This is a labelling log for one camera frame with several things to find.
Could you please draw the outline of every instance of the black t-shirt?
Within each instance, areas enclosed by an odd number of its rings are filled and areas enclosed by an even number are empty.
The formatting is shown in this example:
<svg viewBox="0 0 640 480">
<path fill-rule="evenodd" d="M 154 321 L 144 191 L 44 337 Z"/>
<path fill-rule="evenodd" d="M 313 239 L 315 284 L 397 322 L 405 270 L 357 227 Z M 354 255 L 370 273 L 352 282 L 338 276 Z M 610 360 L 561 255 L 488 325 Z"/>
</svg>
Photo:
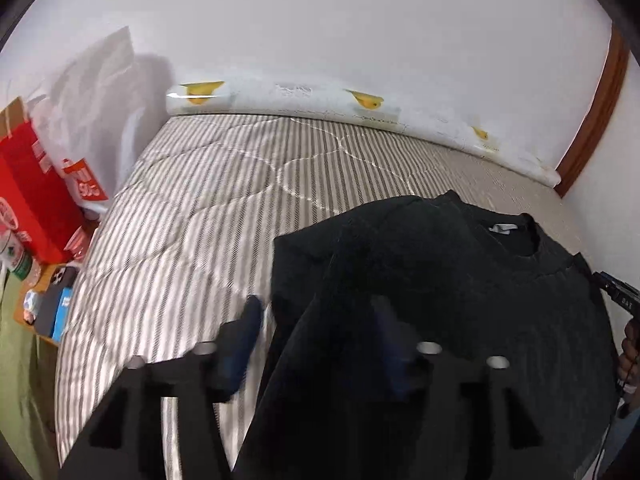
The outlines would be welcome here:
<svg viewBox="0 0 640 480">
<path fill-rule="evenodd" d="M 395 402 L 385 389 L 360 307 L 371 294 L 388 297 L 421 340 L 469 360 L 505 356 L 547 447 L 573 472 L 616 402 L 609 320 L 587 272 L 531 216 L 452 191 L 368 203 L 276 238 L 276 333 L 238 473 L 402 476 L 422 401 Z M 337 400 L 345 391 L 350 400 Z"/>
</svg>

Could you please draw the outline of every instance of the gray striped comforter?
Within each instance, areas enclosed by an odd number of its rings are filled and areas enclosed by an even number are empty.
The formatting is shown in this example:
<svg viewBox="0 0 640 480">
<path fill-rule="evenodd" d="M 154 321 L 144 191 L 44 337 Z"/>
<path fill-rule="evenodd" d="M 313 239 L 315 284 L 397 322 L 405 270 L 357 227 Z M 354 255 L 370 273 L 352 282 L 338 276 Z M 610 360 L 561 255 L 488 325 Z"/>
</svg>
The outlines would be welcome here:
<svg viewBox="0 0 640 480">
<path fill-rule="evenodd" d="M 60 346 L 61 462 L 132 355 L 180 356 L 212 339 L 248 294 L 270 291 L 272 240 L 365 202 L 437 196 L 531 213 L 570 252 L 574 224 L 552 189 L 465 153 L 350 124 L 248 115 L 171 118 L 136 163 L 92 242 Z M 244 389 L 219 407 L 233 463 L 273 333 L 268 313 Z M 180 478 L 175 403 L 163 405 L 167 478 Z"/>
</svg>

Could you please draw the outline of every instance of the plastic bag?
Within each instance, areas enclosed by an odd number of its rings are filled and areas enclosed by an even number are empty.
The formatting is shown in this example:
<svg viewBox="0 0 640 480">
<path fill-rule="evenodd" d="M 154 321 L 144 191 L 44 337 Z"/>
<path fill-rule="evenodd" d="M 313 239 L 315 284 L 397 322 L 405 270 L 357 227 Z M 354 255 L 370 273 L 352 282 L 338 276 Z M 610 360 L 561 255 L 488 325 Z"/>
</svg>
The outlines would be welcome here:
<svg viewBox="0 0 640 480">
<path fill-rule="evenodd" d="M 128 27 L 89 47 L 31 94 L 34 129 L 78 205 L 107 211 L 158 132 L 150 99 Z"/>
</svg>

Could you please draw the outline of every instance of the mattress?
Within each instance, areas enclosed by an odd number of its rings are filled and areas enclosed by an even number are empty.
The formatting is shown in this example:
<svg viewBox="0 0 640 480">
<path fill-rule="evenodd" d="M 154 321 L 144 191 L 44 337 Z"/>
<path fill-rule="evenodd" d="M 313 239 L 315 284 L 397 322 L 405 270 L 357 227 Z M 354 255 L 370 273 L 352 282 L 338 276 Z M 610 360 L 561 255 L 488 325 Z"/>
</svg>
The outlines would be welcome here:
<svg viewBox="0 0 640 480">
<path fill-rule="evenodd" d="M 178 357 L 214 338 L 249 294 L 270 296 L 274 237 L 372 200 L 455 190 L 529 212 L 570 252 L 577 230 L 553 189 L 466 153 L 352 124 L 273 116 L 171 118 L 102 222 L 74 288 L 58 359 L 63 461 L 133 355 Z M 246 381 L 218 406 L 233 464 L 274 330 L 268 308 Z M 162 405 L 167 478 L 180 478 L 175 399 Z"/>
</svg>

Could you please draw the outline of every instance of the red box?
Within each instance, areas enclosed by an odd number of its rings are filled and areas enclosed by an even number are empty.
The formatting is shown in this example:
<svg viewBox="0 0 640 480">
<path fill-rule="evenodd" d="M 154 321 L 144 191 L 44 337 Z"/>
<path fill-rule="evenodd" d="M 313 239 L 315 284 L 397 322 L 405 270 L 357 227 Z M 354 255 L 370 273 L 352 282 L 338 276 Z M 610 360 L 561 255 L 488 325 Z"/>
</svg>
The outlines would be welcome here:
<svg viewBox="0 0 640 480">
<path fill-rule="evenodd" d="M 20 98 L 0 112 L 0 222 L 38 261 L 48 264 L 72 259 L 65 246 L 84 223 Z"/>
</svg>

